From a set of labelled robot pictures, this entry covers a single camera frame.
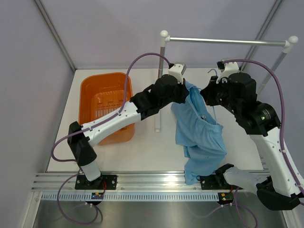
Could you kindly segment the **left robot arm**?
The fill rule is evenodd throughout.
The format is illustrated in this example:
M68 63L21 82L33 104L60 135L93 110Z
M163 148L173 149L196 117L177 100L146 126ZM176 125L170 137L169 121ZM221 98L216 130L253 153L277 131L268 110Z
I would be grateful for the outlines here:
M103 179L93 147L114 132L156 115L170 103L184 103L188 95L183 75L168 73L135 94L121 108L83 125L71 123L67 143L85 176L86 185L98 189Z

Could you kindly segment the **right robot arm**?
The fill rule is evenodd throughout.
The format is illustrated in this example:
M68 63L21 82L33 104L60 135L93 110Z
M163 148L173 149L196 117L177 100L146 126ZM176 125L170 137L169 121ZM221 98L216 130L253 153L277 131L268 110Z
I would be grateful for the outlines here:
M293 210L303 198L304 179L298 172L280 132L283 123L275 109L257 100L256 81L246 73L228 77L212 76L201 90L206 105L220 105L255 143L269 171L268 177L225 164L215 171L215 183L225 189L240 187L257 195L269 210Z

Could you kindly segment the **light blue shorts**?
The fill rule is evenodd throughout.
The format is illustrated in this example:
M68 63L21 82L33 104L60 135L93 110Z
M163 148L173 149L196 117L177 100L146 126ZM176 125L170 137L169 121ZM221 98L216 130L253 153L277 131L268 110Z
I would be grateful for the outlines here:
M223 126L207 111L200 89L186 82L189 95L185 103L173 103L171 111L176 118L175 142L183 146L185 182L192 185L198 176L211 175L227 154Z

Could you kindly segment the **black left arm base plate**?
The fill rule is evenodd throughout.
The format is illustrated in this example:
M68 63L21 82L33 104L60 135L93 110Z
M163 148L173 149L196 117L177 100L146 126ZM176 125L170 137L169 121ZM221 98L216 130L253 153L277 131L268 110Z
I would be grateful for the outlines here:
M85 175L76 178L76 190L116 190L117 175L101 175L99 178L89 181Z

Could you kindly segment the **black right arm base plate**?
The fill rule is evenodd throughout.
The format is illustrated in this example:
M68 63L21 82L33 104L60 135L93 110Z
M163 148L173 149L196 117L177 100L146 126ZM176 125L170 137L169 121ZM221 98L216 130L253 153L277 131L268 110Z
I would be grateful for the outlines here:
M226 182L223 175L212 174L209 176L197 176L202 190L231 190L231 185Z

